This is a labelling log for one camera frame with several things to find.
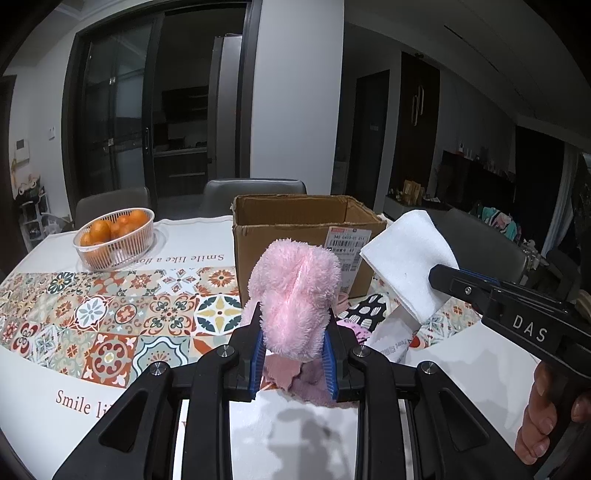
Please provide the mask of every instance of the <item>patterned tablecloth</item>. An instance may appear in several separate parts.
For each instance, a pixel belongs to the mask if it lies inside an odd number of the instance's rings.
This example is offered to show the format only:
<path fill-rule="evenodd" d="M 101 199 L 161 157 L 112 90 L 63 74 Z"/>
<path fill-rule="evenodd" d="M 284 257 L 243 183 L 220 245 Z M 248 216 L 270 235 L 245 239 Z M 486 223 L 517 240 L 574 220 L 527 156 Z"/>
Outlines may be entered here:
<path fill-rule="evenodd" d="M 388 295 L 375 279 L 371 292 Z M 384 316 L 397 307 L 388 301 Z M 125 388 L 151 362 L 177 367 L 228 343 L 241 307 L 234 267 L 15 273 L 0 288 L 0 345 L 64 375 Z M 412 346 L 478 320 L 451 299 Z"/>

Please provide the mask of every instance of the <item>glass door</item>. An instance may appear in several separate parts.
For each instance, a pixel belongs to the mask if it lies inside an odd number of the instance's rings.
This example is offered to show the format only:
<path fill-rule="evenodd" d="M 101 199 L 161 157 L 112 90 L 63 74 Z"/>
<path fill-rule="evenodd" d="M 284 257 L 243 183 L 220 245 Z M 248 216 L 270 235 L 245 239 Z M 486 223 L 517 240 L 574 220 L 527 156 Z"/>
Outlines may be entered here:
<path fill-rule="evenodd" d="M 147 70 L 154 63 L 150 56 L 157 51 L 162 16 L 90 41 L 77 155 L 82 197 L 129 187 L 154 190 L 149 132 L 153 73 Z"/>

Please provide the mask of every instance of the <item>orange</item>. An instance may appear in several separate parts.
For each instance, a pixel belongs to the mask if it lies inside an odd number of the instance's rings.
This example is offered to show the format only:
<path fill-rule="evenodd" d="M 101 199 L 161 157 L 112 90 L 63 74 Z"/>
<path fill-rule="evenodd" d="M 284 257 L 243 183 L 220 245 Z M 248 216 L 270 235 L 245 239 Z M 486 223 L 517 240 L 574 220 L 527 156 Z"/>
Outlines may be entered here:
<path fill-rule="evenodd" d="M 128 215 L 119 215 L 117 217 L 117 223 L 121 226 L 127 225 L 129 223 L 129 216 Z"/>
<path fill-rule="evenodd" d="M 104 220 L 97 220 L 90 226 L 90 238 L 93 242 L 108 242 L 111 240 L 111 229 Z"/>
<path fill-rule="evenodd" d="M 120 223 L 111 223 L 109 225 L 111 228 L 111 240 L 115 240 L 121 236 L 121 224 Z"/>
<path fill-rule="evenodd" d="M 80 246 L 81 247 L 89 247 L 92 245 L 92 238 L 90 238 L 90 233 L 86 232 L 84 235 L 80 237 Z"/>
<path fill-rule="evenodd" d="M 127 223 L 126 225 L 121 225 L 119 228 L 119 237 L 127 235 L 135 230 L 135 225 L 133 223 Z"/>
<path fill-rule="evenodd" d="M 102 245 L 103 242 L 93 242 L 92 245 Z M 84 258 L 93 268 L 103 267 L 104 263 L 111 264 L 111 256 L 107 247 L 95 248 L 89 252 L 84 253 Z"/>
<path fill-rule="evenodd" d="M 129 214 L 129 221 L 139 228 L 148 223 L 148 215 L 143 210 L 134 210 Z"/>

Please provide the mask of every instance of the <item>white table surface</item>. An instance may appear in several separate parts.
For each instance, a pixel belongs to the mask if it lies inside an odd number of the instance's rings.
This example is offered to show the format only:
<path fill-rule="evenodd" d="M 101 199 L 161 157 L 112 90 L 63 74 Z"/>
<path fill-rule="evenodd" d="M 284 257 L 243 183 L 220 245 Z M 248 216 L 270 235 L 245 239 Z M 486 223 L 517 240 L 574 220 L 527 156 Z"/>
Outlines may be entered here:
<path fill-rule="evenodd" d="M 232 265 L 231 226 L 231 217 L 158 222 L 157 242 L 147 255 L 149 261 L 144 259 L 129 268 L 206 267 L 208 255 L 222 255 L 223 265 Z M 80 271 L 82 265 L 71 246 L 73 235 L 50 236 L 17 270 Z M 426 359 L 437 362 L 503 438 L 510 445 L 514 443 L 536 365 L 531 355 L 476 324 L 443 343 L 409 351 L 406 363 L 414 366 Z M 123 390 L 61 375 L 4 348 L 0 348 L 0 362 L 0 426 L 35 477 L 49 480 L 97 421 L 93 414 L 85 416 L 58 405 L 58 391 L 84 396 L 95 406 L 99 401 L 112 404 Z M 353 478 L 357 439 L 354 408 L 315 407 L 279 391 L 263 391 L 250 404 L 230 404 L 230 427 L 236 478 Z M 183 435 L 179 428 L 177 453 Z M 175 478 L 180 477 L 180 461 L 177 455 Z"/>

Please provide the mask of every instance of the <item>screw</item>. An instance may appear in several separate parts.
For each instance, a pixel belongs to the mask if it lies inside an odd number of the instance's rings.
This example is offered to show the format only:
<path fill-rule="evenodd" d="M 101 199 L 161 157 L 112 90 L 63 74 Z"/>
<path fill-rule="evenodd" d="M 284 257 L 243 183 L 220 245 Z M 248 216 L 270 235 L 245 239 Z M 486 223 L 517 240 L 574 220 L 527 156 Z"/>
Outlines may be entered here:
<path fill-rule="evenodd" d="M 216 350 L 219 356 L 230 356 L 234 354 L 234 347 L 232 345 L 222 345 Z"/>
<path fill-rule="evenodd" d="M 150 373 L 155 377 L 162 375 L 166 370 L 168 370 L 168 363 L 166 362 L 154 362 L 150 365 Z"/>
<path fill-rule="evenodd" d="M 425 372 L 427 375 L 433 375 L 439 371 L 439 369 L 437 368 L 437 365 L 431 361 L 422 362 L 421 363 L 421 370 L 423 370 L 423 372 Z"/>
<path fill-rule="evenodd" d="M 363 358 L 364 356 L 368 356 L 370 353 L 371 353 L 371 348 L 369 348 L 368 346 L 365 346 L 365 345 L 358 345 L 353 348 L 353 354 L 355 356 L 360 356 Z"/>

